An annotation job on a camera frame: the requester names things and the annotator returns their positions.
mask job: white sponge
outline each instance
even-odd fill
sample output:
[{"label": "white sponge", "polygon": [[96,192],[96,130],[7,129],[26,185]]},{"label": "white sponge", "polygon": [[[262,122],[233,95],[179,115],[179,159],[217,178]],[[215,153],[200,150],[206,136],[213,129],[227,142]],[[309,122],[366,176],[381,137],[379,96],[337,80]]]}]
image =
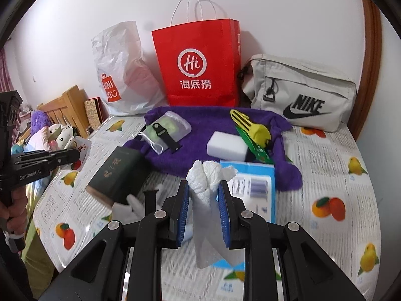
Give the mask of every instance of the white sponge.
[{"label": "white sponge", "polygon": [[239,135],[215,131],[207,143],[207,154],[227,161],[245,161],[248,146]]}]

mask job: tissue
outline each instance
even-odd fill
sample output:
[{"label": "tissue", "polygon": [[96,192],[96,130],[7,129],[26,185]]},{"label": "tissue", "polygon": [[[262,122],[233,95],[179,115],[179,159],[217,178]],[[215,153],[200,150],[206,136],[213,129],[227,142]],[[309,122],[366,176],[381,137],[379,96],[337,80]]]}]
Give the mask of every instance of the tissue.
[{"label": "tissue", "polygon": [[193,211],[193,239],[196,265],[205,268],[225,259],[237,266],[245,258],[244,249],[229,250],[223,241],[217,188],[221,180],[230,181],[237,173],[232,166],[222,168],[216,162],[195,161],[186,180],[190,187]]}]

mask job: hi logo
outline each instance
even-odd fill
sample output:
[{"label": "hi logo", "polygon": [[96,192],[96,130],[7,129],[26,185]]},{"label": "hi logo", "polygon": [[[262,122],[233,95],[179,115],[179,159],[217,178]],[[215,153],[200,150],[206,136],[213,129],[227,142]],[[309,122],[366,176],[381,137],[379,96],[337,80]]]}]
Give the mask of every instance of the hi logo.
[{"label": "hi logo", "polygon": [[[284,109],[283,115],[287,119],[300,119],[303,117],[328,114],[330,112],[326,112],[326,113],[319,112],[319,110],[323,107],[324,103],[325,102],[320,99],[299,94],[296,101],[294,103],[288,105]],[[291,109],[297,109],[297,110],[303,111],[303,112],[302,113],[293,113],[293,111]]]},{"label": "hi logo", "polygon": [[188,48],[178,56],[178,68],[190,78],[201,76],[206,71],[206,58],[201,51]]}]

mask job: dark green book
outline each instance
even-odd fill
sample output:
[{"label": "dark green book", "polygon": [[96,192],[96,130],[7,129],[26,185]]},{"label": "dark green book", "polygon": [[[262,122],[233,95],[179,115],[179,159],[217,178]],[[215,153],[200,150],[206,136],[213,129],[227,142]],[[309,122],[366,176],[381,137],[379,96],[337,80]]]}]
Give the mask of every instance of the dark green book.
[{"label": "dark green book", "polygon": [[152,166],[137,150],[117,147],[91,179],[86,191],[102,204],[127,204],[129,194],[138,195]]}]

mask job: blanket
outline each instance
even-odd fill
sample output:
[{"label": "blanket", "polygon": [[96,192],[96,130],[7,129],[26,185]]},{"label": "blanket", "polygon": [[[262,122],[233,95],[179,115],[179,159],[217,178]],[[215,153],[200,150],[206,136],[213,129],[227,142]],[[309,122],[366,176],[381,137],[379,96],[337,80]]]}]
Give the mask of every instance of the blanket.
[{"label": "blanket", "polygon": [[[151,146],[140,139],[129,140],[124,147],[137,149],[147,158],[157,171],[186,177],[188,170],[196,160],[216,161],[220,159],[207,155],[206,145],[215,131],[238,135],[235,124],[230,117],[229,107],[157,107],[145,115],[146,124],[156,121],[167,111],[173,111],[186,119],[192,126],[192,132],[181,139],[182,148],[176,153],[170,150],[158,155]],[[302,186],[302,176],[299,169],[286,161],[283,131],[291,130],[291,124],[282,116],[270,112],[248,108],[236,108],[249,116],[254,123],[265,125],[271,134],[271,148],[268,150],[275,165],[276,189],[280,191],[296,190]]]}]

